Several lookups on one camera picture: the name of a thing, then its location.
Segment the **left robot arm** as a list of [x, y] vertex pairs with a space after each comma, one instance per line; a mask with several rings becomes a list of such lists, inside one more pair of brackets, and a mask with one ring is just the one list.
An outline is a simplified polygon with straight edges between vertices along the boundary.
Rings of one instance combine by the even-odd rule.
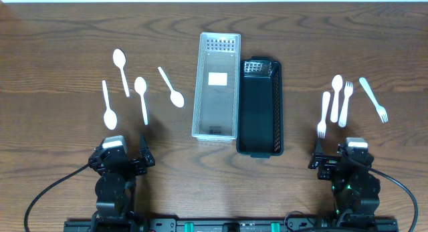
[[105, 138], [88, 159], [89, 167], [100, 175], [96, 183], [96, 208], [101, 218], [125, 218], [134, 213], [136, 178], [155, 165], [155, 159], [143, 133], [137, 158], [128, 157], [122, 135]]

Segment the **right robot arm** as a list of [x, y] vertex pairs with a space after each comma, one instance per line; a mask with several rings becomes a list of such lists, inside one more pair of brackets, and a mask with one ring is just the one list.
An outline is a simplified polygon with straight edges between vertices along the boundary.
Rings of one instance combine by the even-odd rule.
[[380, 180], [368, 170], [374, 157], [368, 152], [363, 138], [348, 137], [337, 149], [338, 155], [326, 155], [318, 139], [308, 164], [318, 169], [319, 180], [330, 181], [334, 196], [337, 226], [345, 223], [362, 223], [372, 219], [380, 204]]

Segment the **white spoon group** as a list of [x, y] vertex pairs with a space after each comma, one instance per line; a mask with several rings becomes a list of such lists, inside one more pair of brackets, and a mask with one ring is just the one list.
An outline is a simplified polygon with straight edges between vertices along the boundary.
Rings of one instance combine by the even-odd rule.
[[332, 79], [332, 88], [334, 90], [334, 97], [332, 101], [332, 109], [330, 112], [330, 121], [333, 123], [338, 122], [339, 93], [342, 87], [343, 87], [342, 76], [335, 75]]

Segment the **white fork group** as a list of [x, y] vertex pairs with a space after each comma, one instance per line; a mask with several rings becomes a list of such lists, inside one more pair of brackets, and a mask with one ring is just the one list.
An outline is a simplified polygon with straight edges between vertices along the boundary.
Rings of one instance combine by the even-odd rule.
[[330, 92], [325, 91], [322, 94], [321, 119], [317, 125], [318, 138], [325, 138], [325, 135], [326, 135], [326, 117], [327, 117], [329, 103], [330, 103]]
[[353, 83], [352, 82], [346, 82], [345, 87], [344, 87], [344, 101], [342, 104], [342, 109], [341, 109], [339, 120], [338, 120], [338, 125], [341, 128], [344, 128], [346, 126], [346, 123], [347, 123], [348, 104], [349, 104], [349, 99], [352, 96], [352, 93], [353, 93]]

